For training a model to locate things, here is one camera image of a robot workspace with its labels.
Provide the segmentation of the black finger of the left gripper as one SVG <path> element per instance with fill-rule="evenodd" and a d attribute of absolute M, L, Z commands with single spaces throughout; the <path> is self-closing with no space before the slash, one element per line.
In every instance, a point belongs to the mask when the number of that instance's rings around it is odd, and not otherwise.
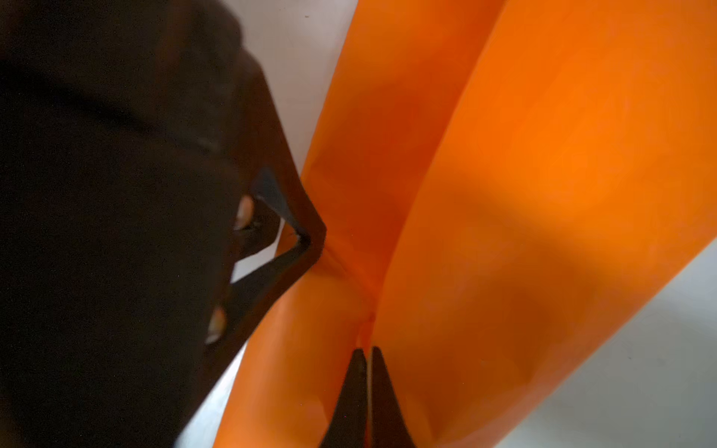
<path fill-rule="evenodd" d="M 238 54 L 237 68 L 236 160 L 259 207 L 258 230 L 265 233 L 283 221 L 301 245 L 322 246 L 326 227 L 300 180 L 263 69 L 246 50 Z"/>
<path fill-rule="evenodd" d="M 272 306 L 319 259 L 324 238 L 304 236 L 287 252 L 233 283 L 224 305 L 227 326 L 203 357 L 201 379 L 218 380 Z"/>

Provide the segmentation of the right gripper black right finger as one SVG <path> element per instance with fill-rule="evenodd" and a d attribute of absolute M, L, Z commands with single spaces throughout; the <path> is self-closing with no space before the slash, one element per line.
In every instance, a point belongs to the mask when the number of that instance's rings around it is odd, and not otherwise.
<path fill-rule="evenodd" d="M 369 380 L 369 434 L 373 448 L 416 448 L 379 347 L 373 347 Z"/>

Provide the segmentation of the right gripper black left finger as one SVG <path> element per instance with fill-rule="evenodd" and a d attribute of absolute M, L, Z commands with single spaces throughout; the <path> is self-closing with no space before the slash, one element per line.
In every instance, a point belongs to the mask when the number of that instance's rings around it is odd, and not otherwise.
<path fill-rule="evenodd" d="M 362 349 L 353 351 L 332 420 L 320 448 L 362 448 L 368 415 L 367 361 Z"/>

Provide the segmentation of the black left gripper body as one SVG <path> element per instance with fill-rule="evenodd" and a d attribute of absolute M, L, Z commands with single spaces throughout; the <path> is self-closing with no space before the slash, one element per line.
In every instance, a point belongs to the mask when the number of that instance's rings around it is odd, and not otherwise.
<path fill-rule="evenodd" d="M 1 5 L 1 442 L 169 447 L 246 179 L 218 1 Z"/>

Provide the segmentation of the orange wrapping paper sheet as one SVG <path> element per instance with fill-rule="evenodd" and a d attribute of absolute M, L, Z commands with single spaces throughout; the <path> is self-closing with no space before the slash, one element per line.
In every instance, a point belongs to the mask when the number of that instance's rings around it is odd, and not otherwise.
<path fill-rule="evenodd" d="M 302 182 L 216 446 L 318 446 L 357 348 L 415 444 L 494 444 L 715 239 L 716 5 L 361 1 Z"/>

